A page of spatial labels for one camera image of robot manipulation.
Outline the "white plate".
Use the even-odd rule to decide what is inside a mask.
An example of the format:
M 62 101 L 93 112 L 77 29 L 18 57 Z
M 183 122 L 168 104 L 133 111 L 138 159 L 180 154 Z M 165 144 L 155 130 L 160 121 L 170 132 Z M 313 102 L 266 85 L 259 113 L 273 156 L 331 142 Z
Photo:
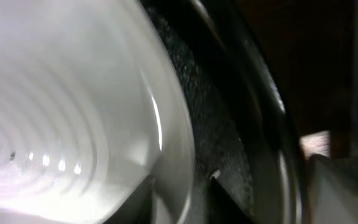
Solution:
M 0 223 L 184 223 L 194 163 L 139 1 L 0 1 Z

